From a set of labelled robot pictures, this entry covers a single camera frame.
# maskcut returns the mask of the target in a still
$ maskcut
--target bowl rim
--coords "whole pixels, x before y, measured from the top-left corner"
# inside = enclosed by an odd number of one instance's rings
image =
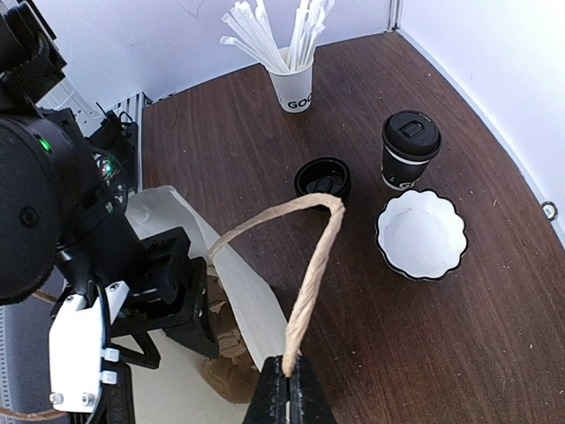
[[[461,218],[461,220],[463,221],[463,236],[465,237],[465,248],[459,254],[459,261],[457,262],[457,264],[453,268],[447,269],[441,276],[432,277],[432,276],[412,276],[412,275],[410,275],[404,269],[400,269],[390,262],[390,260],[387,257],[387,253],[385,252],[384,247],[382,247],[379,243],[379,234],[380,234],[379,218],[380,218],[380,216],[385,213],[385,211],[387,210],[388,204],[392,200],[400,199],[402,196],[404,196],[408,192],[416,192],[416,193],[431,192],[431,193],[433,193],[438,199],[443,199],[443,200],[451,203],[451,206],[453,206],[453,210],[455,211],[455,214],[457,216],[459,216]],[[379,249],[380,254],[382,254],[382,257],[384,258],[388,267],[391,268],[393,271],[395,271],[397,274],[400,274],[401,276],[404,276],[405,278],[408,278],[409,280],[412,280],[412,281],[440,281],[440,280],[444,279],[447,276],[447,274],[455,271],[456,269],[458,269],[461,266],[461,262],[463,260],[463,257],[467,253],[467,251],[469,250],[469,238],[467,237],[467,221],[465,221],[465,218],[463,218],[463,216],[461,216],[457,212],[456,204],[451,199],[448,199],[447,197],[444,197],[444,196],[440,196],[439,194],[437,194],[437,192],[435,190],[433,190],[431,188],[426,188],[425,190],[409,189],[409,190],[405,190],[400,196],[389,198],[386,201],[385,206],[383,207],[382,211],[377,215],[377,219],[374,222],[374,228],[375,228],[375,244],[377,245],[377,248]]]

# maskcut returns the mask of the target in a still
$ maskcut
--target dark wood surface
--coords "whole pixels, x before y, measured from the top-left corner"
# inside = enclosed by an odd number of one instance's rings
[[[380,179],[380,127],[422,110],[445,144],[418,183],[452,199],[469,252],[439,283],[387,268],[373,223],[397,195]],[[292,199],[298,168],[342,158],[353,187],[303,344],[337,422],[565,422],[563,249],[509,156],[398,34],[319,49],[313,106],[281,111],[258,66],[144,115],[146,186],[171,184],[220,233]],[[306,211],[233,246],[290,312],[328,215]]]

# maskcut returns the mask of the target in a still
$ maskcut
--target black lid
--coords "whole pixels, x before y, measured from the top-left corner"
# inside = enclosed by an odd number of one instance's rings
[[[328,193],[343,200],[351,190],[351,174],[347,164],[334,157],[321,157],[304,165],[294,177],[297,196]]]
[[[384,140],[397,154],[435,156],[441,145],[437,125],[416,110],[402,110],[389,117],[382,129]]]

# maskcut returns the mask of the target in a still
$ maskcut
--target white bowl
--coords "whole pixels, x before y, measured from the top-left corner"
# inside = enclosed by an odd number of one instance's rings
[[[414,280],[443,278],[467,250],[465,221],[451,201],[432,190],[408,190],[388,201],[376,231],[389,267]]]

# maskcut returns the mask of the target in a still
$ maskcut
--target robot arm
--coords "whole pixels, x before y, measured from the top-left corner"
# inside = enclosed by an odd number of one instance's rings
[[[148,331],[218,355],[206,263],[188,257],[182,228],[139,240],[71,111],[35,106],[64,78],[54,39],[32,4],[0,17],[0,305],[57,267],[68,285],[51,313],[51,403],[77,422],[134,422],[126,363],[159,366]],[[111,344],[123,335],[144,354]]]

